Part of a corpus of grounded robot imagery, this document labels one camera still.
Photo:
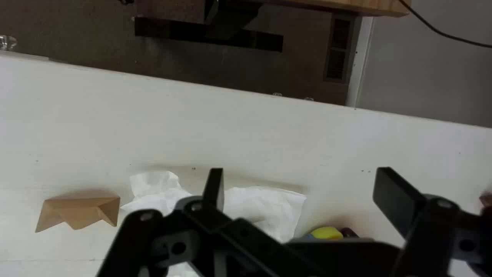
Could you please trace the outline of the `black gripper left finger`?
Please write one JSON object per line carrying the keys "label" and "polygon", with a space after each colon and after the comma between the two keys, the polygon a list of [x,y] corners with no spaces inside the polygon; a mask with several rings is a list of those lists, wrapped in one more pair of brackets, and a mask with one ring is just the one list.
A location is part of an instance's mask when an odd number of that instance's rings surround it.
{"label": "black gripper left finger", "polygon": [[182,199],[170,216],[131,213],[98,277],[168,277],[188,264],[201,277],[322,277],[324,270],[245,219],[224,213],[224,170],[210,171],[202,196]]}

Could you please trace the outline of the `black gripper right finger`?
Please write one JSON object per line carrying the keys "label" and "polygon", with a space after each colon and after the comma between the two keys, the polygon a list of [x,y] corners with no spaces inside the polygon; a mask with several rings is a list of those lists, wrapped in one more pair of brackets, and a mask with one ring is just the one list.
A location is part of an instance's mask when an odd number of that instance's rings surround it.
{"label": "black gripper right finger", "polygon": [[492,277],[492,220],[450,199],[424,194],[393,168],[379,168],[373,200],[405,239],[393,277],[450,277],[454,260]]}

